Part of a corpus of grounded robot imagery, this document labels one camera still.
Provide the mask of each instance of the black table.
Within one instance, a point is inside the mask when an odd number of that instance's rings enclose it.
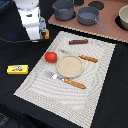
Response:
[[[48,19],[53,14],[55,0],[41,0],[41,16],[46,20],[50,39],[42,42],[7,43],[0,40],[0,104],[19,113],[25,113],[33,120],[37,119],[55,128],[79,128],[49,111],[14,96],[27,75],[8,75],[8,65],[29,65],[29,72],[52,43],[59,31],[66,31],[80,36],[96,38],[116,44],[91,128],[127,128],[128,127],[128,44],[102,37],[53,26]],[[0,15],[0,37],[6,40],[28,40],[22,27],[15,5],[4,15]]]

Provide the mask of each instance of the gray pot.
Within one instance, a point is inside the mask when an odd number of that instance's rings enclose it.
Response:
[[[69,20],[73,17],[74,3],[71,0],[57,0],[52,7],[58,20]]]
[[[98,22],[99,10],[94,7],[83,7],[78,10],[78,21],[84,25],[92,25],[98,23],[98,25],[103,29],[106,28]]]

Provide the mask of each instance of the pot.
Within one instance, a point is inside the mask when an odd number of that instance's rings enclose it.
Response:
[[[73,17],[74,3],[71,0],[57,0],[52,7],[58,20],[69,20]]]
[[[122,27],[125,30],[128,30],[128,5],[122,7],[119,10],[119,17],[120,17]]]
[[[92,25],[98,23],[98,25],[103,29],[106,28],[98,22],[99,10],[94,7],[83,7],[78,10],[78,21],[84,25]]]

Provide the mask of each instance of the wooden handle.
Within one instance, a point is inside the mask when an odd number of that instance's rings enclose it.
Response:
[[[72,44],[86,44],[88,43],[88,40],[85,39],[85,40],[71,40],[69,41],[69,44],[72,45]]]
[[[95,58],[91,58],[91,57],[88,57],[88,56],[84,56],[84,55],[79,55],[79,57],[81,59],[85,59],[85,60],[88,60],[88,61],[92,61],[92,62],[98,62],[98,59],[95,59]]]
[[[85,89],[85,88],[86,88],[85,85],[80,84],[80,83],[77,83],[77,82],[72,81],[72,80],[69,80],[69,79],[67,79],[67,78],[64,79],[64,82],[65,82],[65,83],[68,83],[68,84],[71,84],[71,85],[73,85],[73,86],[76,86],[76,87],[78,87],[78,88],[81,88],[81,89]]]

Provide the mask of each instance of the metal blade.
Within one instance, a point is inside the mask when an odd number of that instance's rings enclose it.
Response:
[[[75,56],[78,56],[79,54],[77,53],[72,53],[72,52],[68,52],[68,51],[65,51],[65,50],[62,50],[62,49],[59,49],[61,52],[65,53],[65,54],[70,54],[70,55],[75,55]]]
[[[52,79],[59,79],[59,80],[63,80],[63,78],[61,78],[60,76],[54,74],[53,72],[50,71],[45,71],[44,74]]]

